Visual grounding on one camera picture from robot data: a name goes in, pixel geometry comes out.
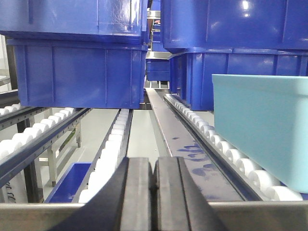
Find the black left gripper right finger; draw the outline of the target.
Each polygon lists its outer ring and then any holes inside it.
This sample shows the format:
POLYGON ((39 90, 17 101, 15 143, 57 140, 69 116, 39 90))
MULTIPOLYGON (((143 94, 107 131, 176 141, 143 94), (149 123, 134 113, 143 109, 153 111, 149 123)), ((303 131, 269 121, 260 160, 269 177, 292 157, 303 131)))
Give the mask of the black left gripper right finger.
POLYGON ((154 231, 226 231, 190 176, 182 157, 160 157, 152 186, 154 231))

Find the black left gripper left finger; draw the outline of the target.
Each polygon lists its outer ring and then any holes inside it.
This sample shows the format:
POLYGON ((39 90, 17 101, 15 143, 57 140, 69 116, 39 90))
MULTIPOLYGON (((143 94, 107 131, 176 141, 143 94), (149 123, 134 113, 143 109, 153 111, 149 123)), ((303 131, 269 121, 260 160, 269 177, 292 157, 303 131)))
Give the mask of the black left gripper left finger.
POLYGON ((151 165, 125 157, 103 188, 53 231, 151 230, 151 165))

